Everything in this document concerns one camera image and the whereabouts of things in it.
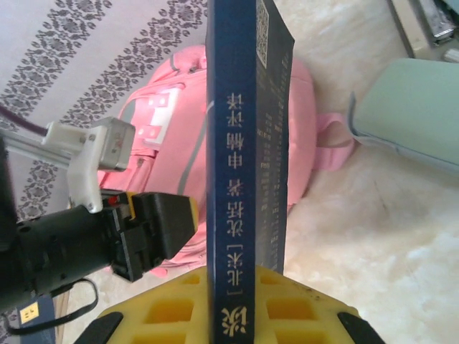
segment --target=pink backpack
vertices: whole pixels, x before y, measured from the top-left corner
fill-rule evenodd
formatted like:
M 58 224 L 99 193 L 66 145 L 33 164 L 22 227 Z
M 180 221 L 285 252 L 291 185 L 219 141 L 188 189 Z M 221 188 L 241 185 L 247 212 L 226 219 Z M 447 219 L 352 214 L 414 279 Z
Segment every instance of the pink backpack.
M 154 73 L 147 86 L 135 91 L 120 118 L 136 127 L 133 150 L 124 172 L 99 172 L 101 188 L 155 191 L 194 197 L 199 204 L 199 228 L 188 244 L 153 273 L 166 276 L 173 267 L 193 269 L 206 264 L 206 68 L 204 45 L 172 55 Z M 288 204 L 306 191 L 314 168 L 340 168 L 354 142 L 317 147 L 317 135 L 344 118 L 338 113 L 316 115 L 313 80 L 293 60 L 289 99 L 290 150 Z

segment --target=yellow foam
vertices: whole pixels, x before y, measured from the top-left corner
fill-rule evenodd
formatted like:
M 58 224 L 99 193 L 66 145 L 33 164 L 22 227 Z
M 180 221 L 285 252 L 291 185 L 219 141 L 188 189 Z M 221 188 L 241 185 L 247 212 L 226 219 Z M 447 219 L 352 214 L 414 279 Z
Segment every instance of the yellow foam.
M 269 269 L 256 269 L 255 344 L 354 344 L 337 313 L 355 308 Z M 207 270 L 202 267 L 133 297 L 108 344 L 208 344 Z

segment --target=black cable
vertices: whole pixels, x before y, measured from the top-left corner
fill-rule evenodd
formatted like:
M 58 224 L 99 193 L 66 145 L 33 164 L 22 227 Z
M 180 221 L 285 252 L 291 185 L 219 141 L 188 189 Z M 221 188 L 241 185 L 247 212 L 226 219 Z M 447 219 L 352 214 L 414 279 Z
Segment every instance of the black cable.
M 5 329 L 6 331 L 10 334 L 10 335 L 31 335 L 32 333 L 37 333 L 37 332 L 40 332 L 40 331 L 43 331 L 43 330 L 47 330 L 48 328 L 54 328 L 54 327 L 57 327 L 57 326 L 61 326 L 61 325 L 64 325 L 70 321 L 73 321 L 79 317 L 81 317 L 82 315 L 90 312 L 91 310 L 93 310 L 95 308 L 95 306 L 97 305 L 97 303 L 99 302 L 99 294 L 98 294 L 98 289 L 95 285 L 95 283 L 93 281 L 91 281 L 90 279 L 87 279 L 87 278 L 81 278 L 73 283 L 71 283 L 70 285 L 68 285 L 69 288 L 73 287 L 74 285 L 76 285 L 77 283 L 79 282 L 87 282 L 87 283 L 90 283 L 91 286 L 93 287 L 94 289 L 94 293 L 95 293 L 95 299 L 92 303 L 90 303 L 89 305 L 86 305 L 84 307 L 81 307 L 79 310 L 76 310 L 68 315 L 65 315 L 63 317 L 60 317 L 58 319 L 54 319 L 54 320 L 51 320 L 51 321 L 47 321 L 47 322 L 43 322 L 41 324 L 37 324 L 37 325 L 33 325 L 33 326 L 28 326 L 28 327 L 25 327 L 25 328 L 12 328 L 10 325 L 9 325 L 9 321 L 8 321 L 8 317 L 5 315 L 5 314 L 2 314 L 2 317 L 4 319 L 4 322 L 5 322 Z
M 40 127 L 39 125 L 36 125 L 34 123 L 31 123 L 28 120 L 25 120 L 21 116 L 18 116 L 15 113 L 12 113 L 10 110 L 6 109 L 5 107 L 1 105 L 0 105 L 0 114 L 3 117 L 5 117 L 7 120 L 10 120 L 13 123 L 17 124 L 19 127 L 23 127 L 24 129 L 28 131 L 32 131 L 33 133 L 36 133 L 37 135 L 46 136 L 46 134 L 48 133 L 48 129 Z

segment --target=backpack strap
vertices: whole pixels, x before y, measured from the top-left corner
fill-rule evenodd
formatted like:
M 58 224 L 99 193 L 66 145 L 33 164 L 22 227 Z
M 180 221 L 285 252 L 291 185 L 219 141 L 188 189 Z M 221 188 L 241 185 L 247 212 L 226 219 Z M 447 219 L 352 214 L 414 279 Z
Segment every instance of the backpack strap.
M 317 134 L 324 133 L 333 123 L 346 128 L 346 120 L 341 113 L 324 113 L 317 119 Z M 340 169 L 354 150 L 355 140 L 349 140 L 331 147 L 317 147 L 314 169 L 335 171 Z

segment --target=purple cable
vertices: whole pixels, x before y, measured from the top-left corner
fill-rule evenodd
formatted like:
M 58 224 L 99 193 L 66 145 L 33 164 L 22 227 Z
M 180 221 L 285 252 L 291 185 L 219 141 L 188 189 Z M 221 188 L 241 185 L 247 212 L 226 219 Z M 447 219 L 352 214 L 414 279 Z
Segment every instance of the purple cable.
M 32 131 L 40 136 L 46 136 L 48 130 L 46 128 L 40 127 L 34 123 L 25 120 L 24 118 L 12 113 L 10 110 L 5 109 L 3 106 L 0 105 L 0 114 L 5 117 L 6 119 L 12 121 L 13 123 L 17 124 L 19 127 L 23 127 L 28 131 Z

